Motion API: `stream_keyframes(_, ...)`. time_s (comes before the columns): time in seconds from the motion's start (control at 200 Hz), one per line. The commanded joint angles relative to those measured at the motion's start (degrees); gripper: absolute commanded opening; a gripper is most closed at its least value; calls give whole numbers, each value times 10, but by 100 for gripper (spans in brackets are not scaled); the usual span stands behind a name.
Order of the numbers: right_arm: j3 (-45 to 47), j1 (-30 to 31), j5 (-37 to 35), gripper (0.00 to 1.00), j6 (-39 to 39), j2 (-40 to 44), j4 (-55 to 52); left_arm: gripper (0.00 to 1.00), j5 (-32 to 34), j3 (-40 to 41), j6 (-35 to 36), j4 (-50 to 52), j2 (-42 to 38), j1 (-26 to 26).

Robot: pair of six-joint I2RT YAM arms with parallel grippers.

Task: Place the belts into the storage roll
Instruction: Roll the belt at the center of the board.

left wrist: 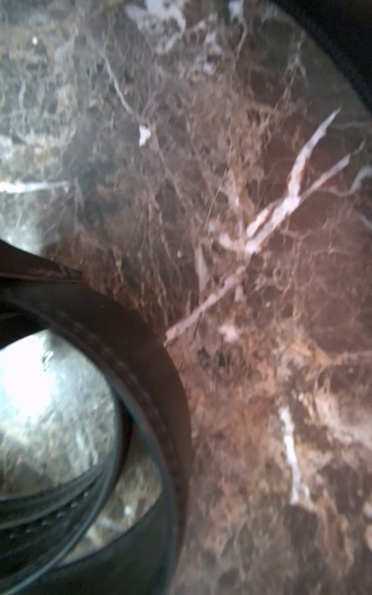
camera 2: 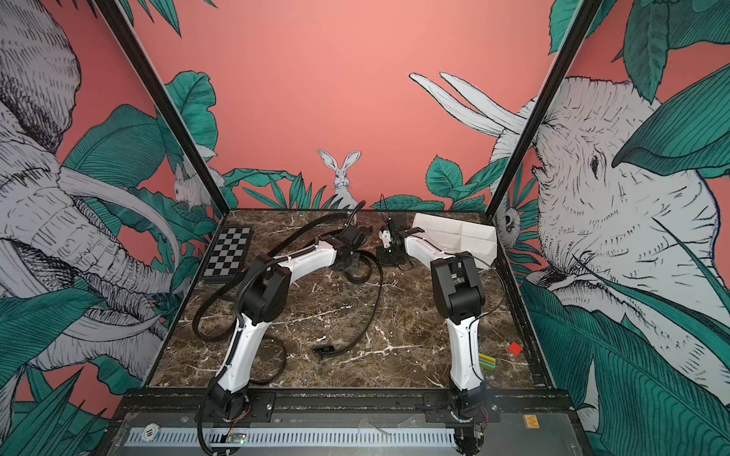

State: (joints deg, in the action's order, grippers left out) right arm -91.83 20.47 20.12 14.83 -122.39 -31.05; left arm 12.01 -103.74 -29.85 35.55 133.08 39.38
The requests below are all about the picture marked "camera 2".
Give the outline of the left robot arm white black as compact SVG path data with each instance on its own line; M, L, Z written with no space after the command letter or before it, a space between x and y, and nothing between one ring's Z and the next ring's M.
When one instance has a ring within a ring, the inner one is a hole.
M257 259L237 295L236 328L211 387L210 397L214 401L222 403L245 395L260 342L270 324L281 315L290 284L322 268L350 268L355 264L351 256L368 234L367 228L349 226L288 256Z

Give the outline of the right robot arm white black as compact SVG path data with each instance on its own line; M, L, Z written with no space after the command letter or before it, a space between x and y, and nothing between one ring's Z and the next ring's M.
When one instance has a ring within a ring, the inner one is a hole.
M387 217L378 237L385 250L418 260L431 271L435 307L449 330L452 389L465 393L482 387L478 321L485 292L473 255L442 246L423 229L409 227L404 216Z

